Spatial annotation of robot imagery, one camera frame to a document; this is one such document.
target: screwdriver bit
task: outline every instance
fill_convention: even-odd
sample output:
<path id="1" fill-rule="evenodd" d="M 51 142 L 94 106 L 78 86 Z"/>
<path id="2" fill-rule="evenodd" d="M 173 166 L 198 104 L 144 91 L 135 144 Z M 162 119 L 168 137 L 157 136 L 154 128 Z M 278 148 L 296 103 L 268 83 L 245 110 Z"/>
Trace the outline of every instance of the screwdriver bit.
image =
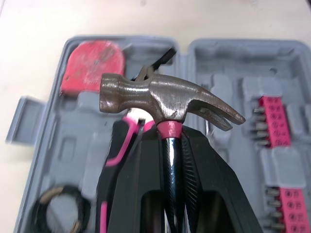
<path id="1" fill-rule="evenodd" d="M 257 141 L 258 145 L 260 146 L 269 146 L 270 142 L 268 140 L 259 140 Z"/>
<path id="2" fill-rule="evenodd" d="M 261 114 L 264 113 L 264 107 L 261 106 L 261 107 L 255 108 L 254 113 L 261 113 Z"/>
<path id="3" fill-rule="evenodd" d="M 278 190 L 276 188 L 268 188 L 266 190 L 266 195 L 270 196 L 270 197 L 278 197 L 278 196 L 280 196 L 280 190 Z"/>
<path id="4" fill-rule="evenodd" d="M 280 211 L 273 211 L 269 214 L 270 217 L 280 218 L 283 217 L 283 213 Z"/>
<path id="5" fill-rule="evenodd" d="M 268 125 L 266 123 L 263 122 L 257 122 L 255 125 L 255 129 L 256 130 L 267 130 L 268 129 Z"/>
<path id="6" fill-rule="evenodd" d="M 256 136 L 257 137 L 268 137 L 269 134 L 266 131 L 257 131 Z"/>
<path id="7" fill-rule="evenodd" d="M 281 207 L 282 202 L 280 202 L 279 200 L 270 200 L 270 201 L 268 201 L 268 205 L 270 205 L 272 207 Z"/>
<path id="8" fill-rule="evenodd" d="M 266 120 L 266 116 L 265 115 L 257 116 L 257 121 L 265 121 L 265 120 Z"/>
<path id="9" fill-rule="evenodd" d="M 282 223 L 273 223 L 270 225 L 270 228 L 273 230 L 285 230 L 285 225 Z"/>

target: pliers handle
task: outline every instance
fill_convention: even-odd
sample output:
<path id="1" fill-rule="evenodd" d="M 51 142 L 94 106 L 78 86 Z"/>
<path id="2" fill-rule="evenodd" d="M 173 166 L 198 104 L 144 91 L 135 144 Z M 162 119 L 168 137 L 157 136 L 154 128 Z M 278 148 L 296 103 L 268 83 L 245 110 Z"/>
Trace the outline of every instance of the pliers handle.
<path id="1" fill-rule="evenodd" d="M 118 174 L 129 156 L 141 121 L 144 121 L 143 132 L 155 124 L 147 112 L 137 108 L 130 109 L 113 124 L 109 153 L 97 185 L 96 232 L 107 231 Z"/>

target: pink and black handle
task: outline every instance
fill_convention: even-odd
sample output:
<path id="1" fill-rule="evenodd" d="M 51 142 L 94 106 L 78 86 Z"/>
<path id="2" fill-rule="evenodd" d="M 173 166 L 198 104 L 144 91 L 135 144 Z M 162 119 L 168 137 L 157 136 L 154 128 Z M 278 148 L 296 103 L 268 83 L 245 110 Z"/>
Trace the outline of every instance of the pink and black handle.
<path id="1" fill-rule="evenodd" d="M 143 131 L 154 125 L 146 122 Z M 113 124 L 109 154 L 97 185 L 96 232 L 106 233 L 118 174 L 137 137 L 139 125 L 125 116 Z"/>

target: black handle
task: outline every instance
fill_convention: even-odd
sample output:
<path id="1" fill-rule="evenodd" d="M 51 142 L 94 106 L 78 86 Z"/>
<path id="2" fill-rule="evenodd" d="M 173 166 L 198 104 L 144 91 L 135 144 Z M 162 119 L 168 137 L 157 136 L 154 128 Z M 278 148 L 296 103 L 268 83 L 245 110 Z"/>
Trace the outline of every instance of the black handle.
<path id="1" fill-rule="evenodd" d="M 115 187 L 120 170 L 122 169 L 129 151 L 135 141 L 136 133 L 129 135 L 131 132 L 130 125 L 124 120 L 114 122 L 112 127 L 111 143 L 109 154 L 106 158 L 105 165 L 97 184 L 96 199 L 96 226 L 95 232 L 100 232 L 100 223 L 103 221 L 101 216 L 102 204 L 106 205 L 106 226 L 109 223 L 111 206 L 113 202 Z M 131 137 L 124 153 L 120 154 L 124 147 L 127 137 Z"/>
<path id="2" fill-rule="evenodd" d="M 185 213 L 185 191 L 180 139 L 163 139 L 162 150 L 165 212 L 171 233 L 181 233 Z"/>

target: claw hammer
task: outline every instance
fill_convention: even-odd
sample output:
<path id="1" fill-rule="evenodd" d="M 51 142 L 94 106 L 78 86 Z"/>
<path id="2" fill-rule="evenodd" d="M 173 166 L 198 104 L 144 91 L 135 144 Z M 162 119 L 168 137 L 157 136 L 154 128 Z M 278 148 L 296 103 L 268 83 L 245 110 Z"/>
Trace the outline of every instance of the claw hammer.
<path id="1" fill-rule="evenodd" d="M 143 66 L 135 82 L 119 74 L 103 74 L 100 111 L 119 113 L 128 108 L 148 112 L 162 137 L 164 207 L 172 233 L 182 231 L 185 192 L 182 179 L 181 132 L 187 113 L 196 114 L 228 131 L 229 121 L 242 124 L 245 118 L 221 99 L 189 81 L 156 74 Z"/>

